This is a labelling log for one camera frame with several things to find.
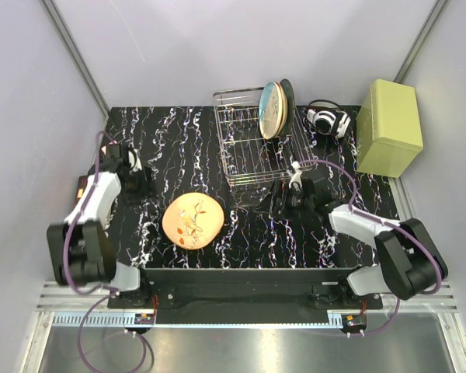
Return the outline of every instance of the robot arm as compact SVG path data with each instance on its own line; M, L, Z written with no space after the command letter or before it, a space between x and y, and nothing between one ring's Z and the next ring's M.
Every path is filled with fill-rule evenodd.
M421 221L414 218L397 221L373 216L401 226L418 239L435 259L442 278L448 275L447 266ZM347 283L355 295L391 292L407 300L435 284L435 270L431 262L393 228L351 212L347 204L333 209L329 213L329 222L335 232L350 235L377 250L379 265L362 267L347 277Z
M425 226L417 219L397 221L380 218L328 195L325 188L318 188L318 181L302 179L295 165L289 183L275 181L270 194L257 206L257 212L268 212L276 219L309 217L312 224L330 225L333 231L350 235L374 247L380 264L361 267L348 275L346 286L357 297L372 293L393 293L407 300L436 283L435 268L422 251L401 233L385 222L399 225L420 241L440 268L442 278L448 269Z
M55 280L67 285L64 277L62 253L66 233L75 216L82 211L85 199L89 198L81 217L75 223L69 242L69 270L78 285L101 281L121 291L135 291L141 286L139 269L118 263L115 250L105 233L109 224L113 202L118 196L125 202L133 202L148 196L148 177L138 153L127 145L107 145L100 164L99 178L89 197L84 192L75 209L61 224L50 225L47 241L54 268ZM93 168L85 190L95 182Z

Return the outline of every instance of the black bracket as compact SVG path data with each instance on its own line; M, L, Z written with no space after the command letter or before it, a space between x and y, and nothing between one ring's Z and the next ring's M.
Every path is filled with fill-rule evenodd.
M121 293L119 297L109 299L108 307L110 309L152 309L155 305L152 303L151 297L155 298L155 296L158 300L158 309L173 309L175 307L176 286L153 283L148 283L148 286L151 290L145 294L142 294L140 289L138 294Z
M368 294L363 297L355 295L344 277L336 284L319 284L312 287L311 298L315 309L382 309L383 303L379 294Z
M274 219L310 219L312 224L328 225L328 214L342 204L328 192L323 177L316 181L301 179L299 190L289 188L286 180L275 180L267 196L254 208L254 212L269 214Z
M130 155L135 164L131 165ZM150 197L155 191L151 185L151 169L142 165L141 170L135 170L137 153L132 147L124 144L108 144L100 172L116 173L121 182L121 197L125 203L134 204ZM89 175L95 172L95 166L89 170Z

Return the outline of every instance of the metal frame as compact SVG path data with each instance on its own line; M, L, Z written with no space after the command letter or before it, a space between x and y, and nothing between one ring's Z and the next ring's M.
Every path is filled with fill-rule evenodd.
M262 93L263 87L213 94L221 161L230 187L289 179L287 170L293 161L314 158L296 108L286 136L271 140L261 136L259 101Z
M37 373L40 370L43 353L45 347L47 347L50 329L54 321L54 314L55 312L37 312L26 355L19 369L21 373Z
M458 313L438 314L443 337L456 372L466 372L466 333Z
M440 17L445 12L445 9L449 5L450 0L436 0L435 4L433 4L432 9L429 11L426 20L419 30L418 35L416 36L414 42L412 43L409 52L405 56L404 61L400 69L395 76L394 82L396 83L403 83L405 78L407 77L408 73L411 71L411 67L414 65L416 58L421 53L425 43L428 40L429 35L432 33L433 28L440 20Z
M416 216L411 204L411 199L409 198L409 194L406 191L402 180L400 178L394 179L389 177L388 182L390 183L391 193L394 198L400 220L407 220Z
M74 39L72 38L71 33L69 32L69 28L67 27L64 18L62 17L61 13L58 10L57 5L55 4L54 0L40 0L41 4L45 8L52 24L54 25L57 34L62 40L62 43L66 47L69 55L71 56L72 62L74 63L75 67L78 69L80 76L82 77L83 81L86 84L86 88L90 91L93 96L93 99L96 102L96 105L99 107L100 111L104 118L108 118L110 107L107 105L107 102L103 98L102 93L100 92L99 87L95 83L95 80L92 77L88 67L86 66L85 60L81 56Z

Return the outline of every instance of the metal floor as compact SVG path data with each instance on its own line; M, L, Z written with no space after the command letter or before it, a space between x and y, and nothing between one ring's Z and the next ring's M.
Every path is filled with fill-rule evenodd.
M369 330L384 315L369 315ZM87 328L83 347L91 350L114 328ZM76 347L77 328L53 327L39 372L89 371ZM333 336L322 336L329 333ZM432 314L399 314L376 336L346 339L335 330L153 329L145 334L155 354L152 372L454 372L440 322ZM141 359L141 344L116 336L89 353L104 373L125 372ZM140 372L149 371L148 358Z

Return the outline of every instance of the decorated plate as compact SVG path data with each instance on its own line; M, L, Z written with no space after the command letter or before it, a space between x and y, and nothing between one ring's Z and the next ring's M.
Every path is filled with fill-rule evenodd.
M270 82L266 85L259 103L259 127L261 135L269 140L276 136L283 116L280 87Z
M188 250L207 246L223 224L223 208L214 198L202 193L179 196L162 217L162 229L168 239Z

